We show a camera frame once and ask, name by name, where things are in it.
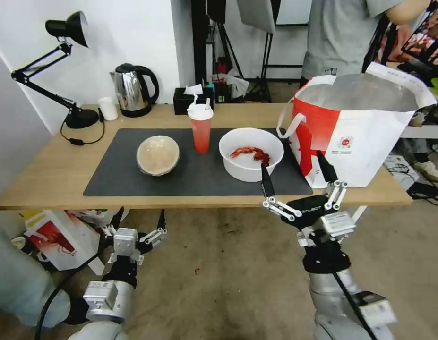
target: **lamp shade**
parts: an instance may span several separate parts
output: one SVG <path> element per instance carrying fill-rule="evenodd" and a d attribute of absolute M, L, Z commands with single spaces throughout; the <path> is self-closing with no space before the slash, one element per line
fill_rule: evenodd
<path fill-rule="evenodd" d="M 82 11 L 71 14 L 66 21 L 47 20 L 45 22 L 46 31 L 57 38 L 71 38 L 76 43 L 88 47 L 84 30 L 87 27 L 85 15 Z"/>

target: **white cup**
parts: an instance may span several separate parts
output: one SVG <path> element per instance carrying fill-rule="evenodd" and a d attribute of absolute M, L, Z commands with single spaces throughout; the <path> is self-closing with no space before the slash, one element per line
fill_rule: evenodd
<path fill-rule="evenodd" d="M 97 102 L 105 120 L 115 120 L 118 118 L 118 111 L 116 110 L 116 105 L 111 97 L 103 97 Z"/>

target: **lamp arm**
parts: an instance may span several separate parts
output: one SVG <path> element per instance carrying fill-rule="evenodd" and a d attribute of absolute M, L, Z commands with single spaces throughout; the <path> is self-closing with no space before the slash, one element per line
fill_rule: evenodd
<path fill-rule="evenodd" d="M 12 79 L 14 79 L 15 81 L 28 86 L 29 88 L 39 92 L 40 94 L 52 99 L 53 101 L 56 101 L 57 103 L 67 107 L 68 109 L 73 109 L 76 104 L 74 102 L 70 102 L 56 94 L 53 94 L 52 92 L 47 91 L 46 89 L 32 83 L 30 81 L 30 78 L 35 76 L 36 74 L 38 74 L 39 72 L 44 71 L 46 68 L 52 66 L 53 64 L 56 64 L 57 62 L 59 62 L 60 60 L 65 59 L 67 56 L 69 56 L 71 54 L 71 47 L 72 45 L 63 42 L 61 43 L 57 48 L 53 49 L 52 51 L 50 51 L 49 53 L 43 55 L 42 57 L 36 59 L 35 61 L 29 63 L 28 65 L 13 71 L 11 76 Z M 36 65 L 37 63 L 39 63 L 40 61 L 44 60 L 45 58 L 51 56 L 52 54 L 54 54 L 57 51 L 62 51 L 64 52 L 64 55 L 62 55 L 61 57 L 55 59 L 54 61 L 51 61 L 50 63 L 46 64 L 46 65 L 42 65 L 40 67 L 35 67 L 34 65 Z M 25 72 L 28 71 L 32 71 L 35 70 L 33 73 L 27 75 L 25 74 Z"/>

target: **lamp base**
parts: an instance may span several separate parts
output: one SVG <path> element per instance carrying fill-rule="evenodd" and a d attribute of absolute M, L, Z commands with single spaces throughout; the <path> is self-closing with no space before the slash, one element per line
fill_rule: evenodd
<path fill-rule="evenodd" d="M 99 120 L 96 111 L 90 109 L 73 108 L 66 117 L 66 126 L 73 129 L 87 128 Z"/>

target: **concrete floor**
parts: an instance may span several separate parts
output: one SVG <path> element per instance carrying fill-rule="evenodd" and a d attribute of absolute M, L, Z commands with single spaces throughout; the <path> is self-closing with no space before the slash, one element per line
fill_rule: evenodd
<path fill-rule="evenodd" d="M 285 102 L 296 87 L 275 85 L 271 93 Z M 152 230 L 158 214 L 132 211 L 123 226 Z M 167 229 L 138 272 L 124 326 L 131 340 L 312 338 L 315 311 L 296 230 L 264 209 L 168 210 Z M 355 280 L 390 300 L 397 339 L 438 340 L 438 207 L 370 208 L 344 250 Z M 81 296 L 95 279 L 85 269 L 67 291 Z M 78 329 L 59 325 L 43 339 Z M 0 313 L 0 339 L 32 336 Z"/>

